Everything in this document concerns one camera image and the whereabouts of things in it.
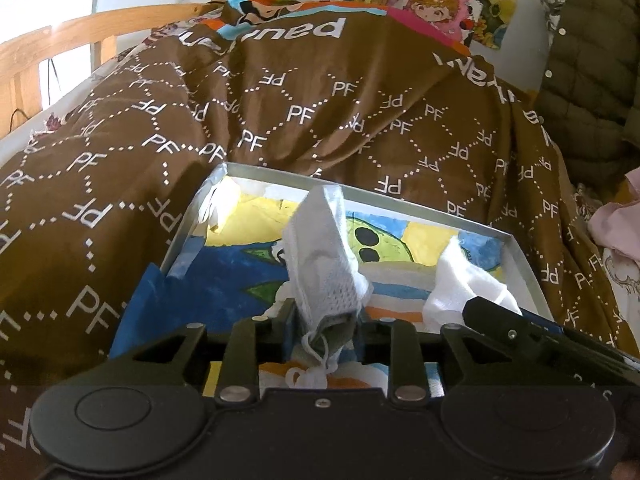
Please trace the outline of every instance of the blanket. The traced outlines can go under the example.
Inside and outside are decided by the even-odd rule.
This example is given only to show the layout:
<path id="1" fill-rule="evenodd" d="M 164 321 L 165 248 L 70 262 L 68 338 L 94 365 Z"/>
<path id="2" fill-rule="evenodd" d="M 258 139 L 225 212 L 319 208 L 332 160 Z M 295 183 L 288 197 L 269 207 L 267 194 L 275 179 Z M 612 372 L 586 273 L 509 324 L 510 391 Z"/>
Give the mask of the blanket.
<path id="1" fill-rule="evenodd" d="M 228 0 L 206 18 L 135 49 L 0 168 L 0 478 L 41 471 L 32 402 L 106 358 L 224 160 L 511 232 L 557 321 L 638 354 L 562 158 L 481 57 L 381 6 Z"/>

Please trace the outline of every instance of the brown blanket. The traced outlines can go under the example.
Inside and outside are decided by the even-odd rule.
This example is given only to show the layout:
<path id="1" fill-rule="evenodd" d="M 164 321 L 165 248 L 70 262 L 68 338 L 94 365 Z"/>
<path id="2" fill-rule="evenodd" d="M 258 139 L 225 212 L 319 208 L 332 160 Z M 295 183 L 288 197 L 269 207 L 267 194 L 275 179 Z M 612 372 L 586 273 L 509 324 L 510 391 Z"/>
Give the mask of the brown blanket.
<path id="1" fill-rule="evenodd" d="M 489 64 L 383 8 L 269 2 L 230 0 L 152 43 L 0 168 L 0 478 L 42 468 L 26 427 L 35 397 L 105 358 L 143 271 L 223 160 L 511 232 L 558 322 L 638 354 L 561 158 Z"/>

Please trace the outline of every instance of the wooden bed rail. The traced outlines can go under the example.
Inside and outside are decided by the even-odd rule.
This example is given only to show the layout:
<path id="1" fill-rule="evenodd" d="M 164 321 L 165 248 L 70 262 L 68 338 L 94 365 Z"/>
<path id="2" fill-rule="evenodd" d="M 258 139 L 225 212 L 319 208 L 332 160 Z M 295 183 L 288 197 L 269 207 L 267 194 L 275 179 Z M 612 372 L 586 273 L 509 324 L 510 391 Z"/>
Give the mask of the wooden bed rail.
<path id="1" fill-rule="evenodd" d="M 175 4 L 109 10 L 0 43 L 0 139 L 9 133 L 16 108 L 29 117 L 42 110 L 38 71 L 41 61 L 93 44 L 94 70 L 116 55 L 117 36 L 188 20 L 209 10 L 207 7 L 207 4 Z M 15 114 L 13 129 L 24 122 L 21 113 Z"/>

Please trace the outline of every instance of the drawstring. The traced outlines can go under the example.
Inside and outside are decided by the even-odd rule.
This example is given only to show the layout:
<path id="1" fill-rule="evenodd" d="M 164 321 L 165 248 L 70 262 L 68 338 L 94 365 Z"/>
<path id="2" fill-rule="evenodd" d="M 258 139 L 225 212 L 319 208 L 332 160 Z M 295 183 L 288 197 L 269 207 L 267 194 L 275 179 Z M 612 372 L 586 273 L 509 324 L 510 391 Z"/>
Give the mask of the drawstring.
<path id="1" fill-rule="evenodd" d="M 330 373 L 327 368 L 327 362 L 329 361 L 329 343 L 326 340 L 324 334 L 321 334 L 322 344 L 324 345 L 324 357 L 320 357 L 320 354 L 316 352 L 309 344 L 309 336 L 311 333 L 307 333 L 302 336 L 302 347 L 306 352 L 315 357 L 320 364 L 308 368 L 306 371 L 300 368 L 290 368 L 285 375 L 285 381 L 289 388 L 308 388 L 311 390 L 325 390 L 327 388 L 326 377 Z"/>

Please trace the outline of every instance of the silver screw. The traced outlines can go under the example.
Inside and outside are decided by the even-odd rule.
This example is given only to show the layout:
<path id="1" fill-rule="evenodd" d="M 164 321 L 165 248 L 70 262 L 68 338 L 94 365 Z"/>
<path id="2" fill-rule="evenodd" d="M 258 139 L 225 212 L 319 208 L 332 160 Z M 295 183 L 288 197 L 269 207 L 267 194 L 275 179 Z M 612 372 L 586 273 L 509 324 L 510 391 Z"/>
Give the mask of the silver screw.
<path id="1" fill-rule="evenodd" d="M 245 402 L 251 397 L 251 391 L 244 386 L 227 386 L 220 392 L 220 399 L 225 402 Z"/>
<path id="2" fill-rule="evenodd" d="M 427 396 L 427 391 L 420 386 L 400 386 L 396 390 L 396 398 L 404 402 L 420 402 Z"/>

